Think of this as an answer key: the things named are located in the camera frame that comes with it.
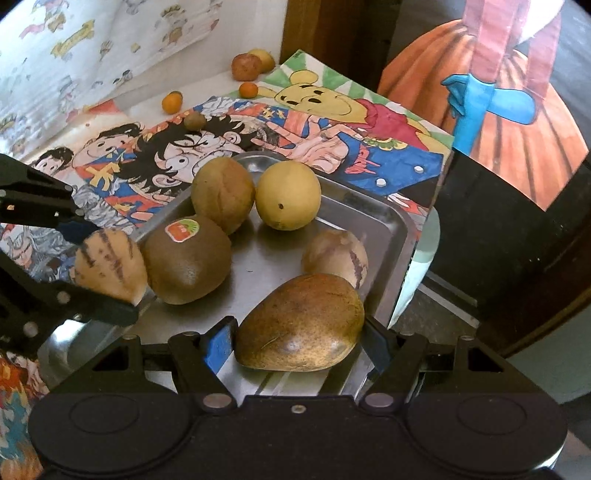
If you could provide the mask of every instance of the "orange skirt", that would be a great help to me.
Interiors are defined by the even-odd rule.
[[[415,40],[385,69],[378,93],[453,133],[455,119],[441,81],[469,70],[475,37],[461,20]],[[513,50],[501,66],[498,88],[522,89],[527,57]],[[569,109],[552,86],[531,125],[487,113],[470,156],[546,210],[589,149]]]

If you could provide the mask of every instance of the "small orange fruit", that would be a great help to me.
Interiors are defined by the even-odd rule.
[[[242,98],[254,98],[258,95],[258,86],[256,83],[244,82],[238,91]]]
[[[170,92],[162,99],[162,110],[169,115],[177,113],[183,106],[183,94],[177,90]]]

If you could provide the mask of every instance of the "stainless steel tray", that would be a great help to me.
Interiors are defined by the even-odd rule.
[[[258,181],[262,172],[285,160],[272,152],[245,153],[234,157]],[[51,388],[83,365],[102,348],[124,333],[140,335],[143,343],[165,342],[188,330],[205,332],[226,315],[239,322],[270,292],[301,274],[304,248],[316,233],[326,228],[353,232],[364,244],[369,258],[369,275],[360,290],[366,311],[387,325],[400,293],[411,256],[416,229],[410,217],[385,199],[344,186],[319,175],[322,204],[316,220],[295,232],[278,232],[262,223],[256,209],[232,235],[232,272],[207,297],[183,306],[163,303],[149,291],[139,305],[138,323],[124,331],[99,322],[82,326],[66,322],[40,350],[41,374]],[[190,189],[163,208],[135,233],[142,243],[163,222],[192,215]],[[253,371],[239,365],[233,356],[219,378],[238,401],[248,394],[356,395],[371,363],[361,348],[328,370],[312,373]],[[170,374],[149,373],[149,378],[174,388]]]

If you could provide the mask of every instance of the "blue hand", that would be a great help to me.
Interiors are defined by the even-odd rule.
[[[488,111],[512,122],[529,125],[535,118],[535,102],[523,90],[497,88]]]
[[[481,82],[471,74],[451,75],[441,84],[450,91],[450,104],[460,114],[453,131],[456,137],[453,146],[469,155],[491,104],[495,85]],[[458,106],[463,107],[463,115]]]

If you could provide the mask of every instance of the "manga poster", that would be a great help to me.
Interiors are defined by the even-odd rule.
[[[572,0],[405,0],[378,92],[546,210],[589,152],[590,35]]]

